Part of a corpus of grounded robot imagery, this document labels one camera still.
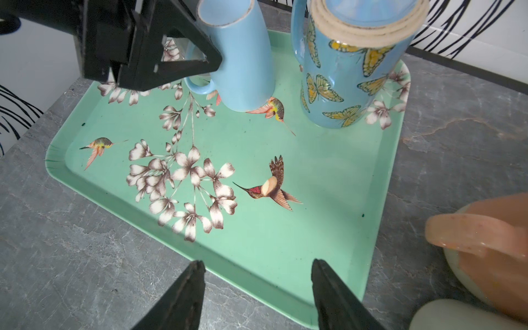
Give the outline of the white mug red inside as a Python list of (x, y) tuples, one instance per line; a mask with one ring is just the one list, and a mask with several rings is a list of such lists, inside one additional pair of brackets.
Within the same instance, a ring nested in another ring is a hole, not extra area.
[(452, 299), (428, 302), (413, 316), (410, 330), (509, 330), (527, 329), (511, 318)]

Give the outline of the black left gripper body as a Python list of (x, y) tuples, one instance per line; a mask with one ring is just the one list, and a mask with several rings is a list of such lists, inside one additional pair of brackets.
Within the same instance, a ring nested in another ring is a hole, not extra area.
[(129, 62), (135, 1), (2, 1), (1, 34), (11, 34), (25, 19), (74, 37), (81, 76), (118, 80)]

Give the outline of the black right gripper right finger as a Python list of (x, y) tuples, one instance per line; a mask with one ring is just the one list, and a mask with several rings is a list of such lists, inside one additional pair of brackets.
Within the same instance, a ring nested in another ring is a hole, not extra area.
[(312, 289), (320, 329), (384, 330), (322, 259), (312, 263)]

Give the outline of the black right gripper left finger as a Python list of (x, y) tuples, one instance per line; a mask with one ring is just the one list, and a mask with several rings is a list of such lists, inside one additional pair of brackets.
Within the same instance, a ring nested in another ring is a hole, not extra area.
[(203, 261), (192, 261), (134, 329), (198, 329), (206, 288)]

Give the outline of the peach mug grey base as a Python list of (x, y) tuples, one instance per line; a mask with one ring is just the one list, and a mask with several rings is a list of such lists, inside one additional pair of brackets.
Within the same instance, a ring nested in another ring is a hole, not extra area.
[(485, 199), (426, 222), (459, 281), (499, 312), (527, 321), (527, 194)]

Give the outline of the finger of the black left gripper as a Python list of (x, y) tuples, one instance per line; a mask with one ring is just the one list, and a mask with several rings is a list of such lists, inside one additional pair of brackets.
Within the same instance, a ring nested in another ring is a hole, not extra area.
[(197, 1), (142, 1), (133, 11), (127, 63), (113, 69), (121, 88), (145, 92), (215, 72), (223, 60), (199, 25)]

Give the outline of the light blue mug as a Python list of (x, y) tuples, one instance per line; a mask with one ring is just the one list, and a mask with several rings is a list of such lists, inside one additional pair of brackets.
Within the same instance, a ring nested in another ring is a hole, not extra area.
[(184, 78), (191, 92), (217, 91), (233, 111), (263, 106), (274, 92), (275, 75), (268, 30), (254, 0), (201, 0), (197, 4), (200, 28), (222, 56), (217, 71), (205, 86)]

